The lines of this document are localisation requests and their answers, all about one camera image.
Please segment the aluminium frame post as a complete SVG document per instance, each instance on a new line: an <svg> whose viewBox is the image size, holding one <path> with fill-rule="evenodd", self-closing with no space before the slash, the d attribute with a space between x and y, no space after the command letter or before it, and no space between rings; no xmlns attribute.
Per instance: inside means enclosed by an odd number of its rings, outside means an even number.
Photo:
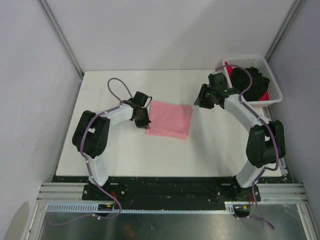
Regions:
<svg viewBox="0 0 320 240"><path fill-rule="evenodd" d="M300 9L304 5L304 3L305 3L305 0L294 0L292 2L292 5L290 6L288 12L286 13L275 37L273 38L266 54L264 55L264 58L266 59L266 61L269 61L272 55L275 53L277 47L281 43L286 32L289 30L289 27L294 22L296 16L300 12Z"/></svg>
<svg viewBox="0 0 320 240"><path fill-rule="evenodd" d="M80 79L84 77L84 72L82 71L80 64L78 63L74 52L68 43L67 38L65 37L60 24L57 21L57 18L54 15L51 7L48 4L47 0L37 0L39 7L41 8L47 22L49 23L50 27L52 28L57 40L59 41L62 49L64 50L66 56L68 57L71 65L73 66L74 70L76 71L77 75Z"/></svg>

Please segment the white plastic basket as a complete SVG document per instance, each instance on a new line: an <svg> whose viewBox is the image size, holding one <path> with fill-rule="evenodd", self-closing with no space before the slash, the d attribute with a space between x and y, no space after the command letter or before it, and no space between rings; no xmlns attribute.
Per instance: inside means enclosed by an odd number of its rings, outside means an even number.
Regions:
<svg viewBox="0 0 320 240"><path fill-rule="evenodd" d="M237 65L245 69L254 67L259 73L265 78L269 79L267 90L264 92L265 96L262 100L248 101L248 103L257 108L267 107L274 103L279 103L283 100L283 95L278 86L278 83L267 63L263 57L259 56L238 56L238 57L227 57L222 60L222 64Z"/></svg>

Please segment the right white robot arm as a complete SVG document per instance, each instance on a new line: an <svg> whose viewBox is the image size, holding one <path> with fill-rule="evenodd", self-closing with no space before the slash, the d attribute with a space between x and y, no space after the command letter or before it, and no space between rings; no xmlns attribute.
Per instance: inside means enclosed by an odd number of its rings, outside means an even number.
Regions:
<svg viewBox="0 0 320 240"><path fill-rule="evenodd" d="M202 84L194 105L205 109L221 106L248 132L246 163L226 185L217 185L216 193L223 193L236 201L244 200L248 194L255 195L255 184L260 177L265 171L275 172L279 168L280 159L286 154L283 124L279 120L272 121L259 115L239 91L227 88L225 84Z"/></svg>

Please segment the left aluminium frame post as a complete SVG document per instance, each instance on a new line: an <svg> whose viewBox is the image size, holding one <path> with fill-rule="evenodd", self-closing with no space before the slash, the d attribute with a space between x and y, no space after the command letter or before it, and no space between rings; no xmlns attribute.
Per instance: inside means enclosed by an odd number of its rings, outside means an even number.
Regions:
<svg viewBox="0 0 320 240"><path fill-rule="evenodd" d="M57 18L54 15L51 7L48 4L47 0L37 0L39 7L41 8L47 22L49 23L50 27L52 28L57 40L59 41L62 49L64 50L66 56L68 57L71 65L73 66L74 70L76 71L77 75L80 79L84 77L84 72L82 71L80 64L78 63L74 52L68 43L67 38L65 37L60 24L57 21Z"/></svg>

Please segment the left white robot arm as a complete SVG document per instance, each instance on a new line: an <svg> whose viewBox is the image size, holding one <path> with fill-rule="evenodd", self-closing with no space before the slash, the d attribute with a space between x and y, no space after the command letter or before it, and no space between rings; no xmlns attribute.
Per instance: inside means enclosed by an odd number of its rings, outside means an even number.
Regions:
<svg viewBox="0 0 320 240"><path fill-rule="evenodd" d="M141 129L148 129L151 123L146 107L121 103L102 112L84 111L72 137L72 144L85 159L89 180L95 184L93 194L100 200L107 199L111 193L105 184L109 174L100 155L107 147L110 129L125 121L134 121Z"/></svg>

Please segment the aluminium frame rail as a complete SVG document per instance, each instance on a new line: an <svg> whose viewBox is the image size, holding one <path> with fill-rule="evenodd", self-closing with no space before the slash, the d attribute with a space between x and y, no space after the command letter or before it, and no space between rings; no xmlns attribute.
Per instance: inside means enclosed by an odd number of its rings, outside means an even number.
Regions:
<svg viewBox="0 0 320 240"><path fill-rule="evenodd" d="M41 184L37 195L39 201L76 202L82 201L86 183ZM302 183L259 183L261 202L264 204L308 204L309 199Z"/></svg>

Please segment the black t shirt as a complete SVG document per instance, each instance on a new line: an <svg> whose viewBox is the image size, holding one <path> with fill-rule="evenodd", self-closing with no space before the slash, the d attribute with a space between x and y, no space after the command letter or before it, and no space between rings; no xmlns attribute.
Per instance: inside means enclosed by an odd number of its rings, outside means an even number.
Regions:
<svg viewBox="0 0 320 240"><path fill-rule="evenodd" d="M268 101L270 96L268 94L268 87L270 79L264 77L261 72L255 67L246 68L252 78L252 84L243 97L247 102ZM250 84L248 74L242 69L235 67L230 74L230 81L234 88L240 92L244 91Z"/></svg>

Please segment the right aluminium frame post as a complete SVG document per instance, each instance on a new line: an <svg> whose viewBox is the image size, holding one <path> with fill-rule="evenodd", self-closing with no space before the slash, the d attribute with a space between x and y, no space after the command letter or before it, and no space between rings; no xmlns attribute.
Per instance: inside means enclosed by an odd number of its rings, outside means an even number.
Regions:
<svg viewBox="0 0 320 240"><path fill-rule="evenodd" d="M305 0L294 0L292 2L292 5L290 6L288 12L286 13L275 37L273 38L266 54L264 55L264 58L266 59L266 61L269 61L272 55L275 53L277 47L281 43L286 32L289 30L289 27L294 22L296 16L300 12L300 9L304 5L304 3L305 3Z"/></svg>

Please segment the red t shirt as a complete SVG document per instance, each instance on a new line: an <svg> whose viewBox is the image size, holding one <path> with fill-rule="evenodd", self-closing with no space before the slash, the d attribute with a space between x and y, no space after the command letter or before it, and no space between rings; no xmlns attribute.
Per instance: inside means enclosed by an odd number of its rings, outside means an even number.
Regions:
<svg viewBox="0 0 320 240"><path fill-rule="evenodd" d="M224 64L226 66L226 70L227 70L228 76L231 79L234 68L231 65L229 65L229 63L227 61L225 61Z"/></svg>

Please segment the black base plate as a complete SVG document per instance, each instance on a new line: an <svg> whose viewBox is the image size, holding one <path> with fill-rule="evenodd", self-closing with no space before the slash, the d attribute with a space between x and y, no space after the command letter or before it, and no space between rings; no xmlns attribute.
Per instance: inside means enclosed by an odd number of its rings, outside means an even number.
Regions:
<svg viewBox="0 0 320 240"><path fill-rule="evenodd" d="M216 186L224 186L233 177L138 177L111 176L99 189L84 176L54 176L54 183L85 183L85 201L111 201L116 198L128 211L215 211L223 210L225 202L245 204L261 200L254 186L244 200L227 198Z"/></svg>

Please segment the pink t shirt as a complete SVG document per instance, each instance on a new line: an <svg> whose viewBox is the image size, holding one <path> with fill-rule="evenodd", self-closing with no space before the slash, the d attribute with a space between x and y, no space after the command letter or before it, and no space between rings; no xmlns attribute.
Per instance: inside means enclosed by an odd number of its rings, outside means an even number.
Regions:
<svg viewBox="0 0 320 240"><path fill-rule="evenodd" d="M193 107L153 101L149 109L151 123L148 136L169 137L186 140L190 132Z"/></svg>

